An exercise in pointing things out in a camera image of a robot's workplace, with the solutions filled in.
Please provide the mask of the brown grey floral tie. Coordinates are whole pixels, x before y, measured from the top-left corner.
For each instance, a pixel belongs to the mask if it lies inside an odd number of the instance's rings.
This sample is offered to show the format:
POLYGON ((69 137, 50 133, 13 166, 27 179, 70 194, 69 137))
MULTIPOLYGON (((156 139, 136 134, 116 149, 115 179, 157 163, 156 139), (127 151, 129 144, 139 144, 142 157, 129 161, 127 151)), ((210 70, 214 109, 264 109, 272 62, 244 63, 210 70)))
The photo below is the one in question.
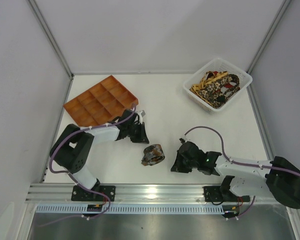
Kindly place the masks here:
POLYGON ((165 159, 163 148, 160 144, 152 144, 143 150, 141 164, 143 166, 154 166, 165 159))

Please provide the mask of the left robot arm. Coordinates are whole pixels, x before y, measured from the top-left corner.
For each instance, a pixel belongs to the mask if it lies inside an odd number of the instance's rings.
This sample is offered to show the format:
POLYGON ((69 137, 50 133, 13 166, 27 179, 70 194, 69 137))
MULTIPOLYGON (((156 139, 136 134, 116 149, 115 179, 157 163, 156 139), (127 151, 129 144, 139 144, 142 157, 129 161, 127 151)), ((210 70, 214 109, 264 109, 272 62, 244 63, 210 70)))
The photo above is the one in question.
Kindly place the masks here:
POLYGON ((102 125, 79 127, 68 124, 50 150, 50 172, 69 175, 86 192, 99 192, 100 181, 87 167, 91 148, 125 138, 130 138, 133 143, 148 144, 144 116, 144 110, 126 109, 121 116, 102 125))

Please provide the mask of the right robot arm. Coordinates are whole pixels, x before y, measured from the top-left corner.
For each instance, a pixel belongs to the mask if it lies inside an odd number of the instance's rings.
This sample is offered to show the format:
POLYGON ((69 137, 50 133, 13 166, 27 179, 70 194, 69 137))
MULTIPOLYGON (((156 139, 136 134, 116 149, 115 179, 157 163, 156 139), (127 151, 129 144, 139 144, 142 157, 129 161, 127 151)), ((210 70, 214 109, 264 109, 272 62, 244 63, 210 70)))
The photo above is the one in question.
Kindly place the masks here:
POLYGON ((207 176, 223 177, 220 192, 227 202, 232 197, 256 196, 274 198, 286 207, 300 209, 300 170, 284 157, 264 161, 227 158, 185 141, 170 170, 187 174, 193 169, 207 176))

